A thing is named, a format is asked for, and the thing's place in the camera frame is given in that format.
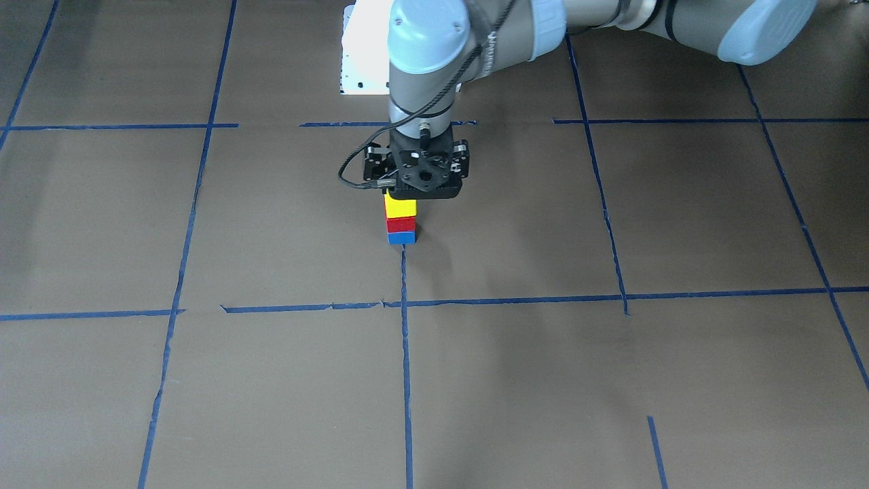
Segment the stacked blocks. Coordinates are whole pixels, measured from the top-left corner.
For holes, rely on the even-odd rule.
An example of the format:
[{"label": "stacked blocks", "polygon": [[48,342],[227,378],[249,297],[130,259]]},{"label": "stacked blocks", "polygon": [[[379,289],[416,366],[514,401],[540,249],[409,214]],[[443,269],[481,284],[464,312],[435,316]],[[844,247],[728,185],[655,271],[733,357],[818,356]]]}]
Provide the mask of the stacked blocks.
[{"label": "stacked blocks", "polygon": [[416,201],[396,200],[387,191],[383,194],[386,209],[386,233],[390,245],[416,243]]}]

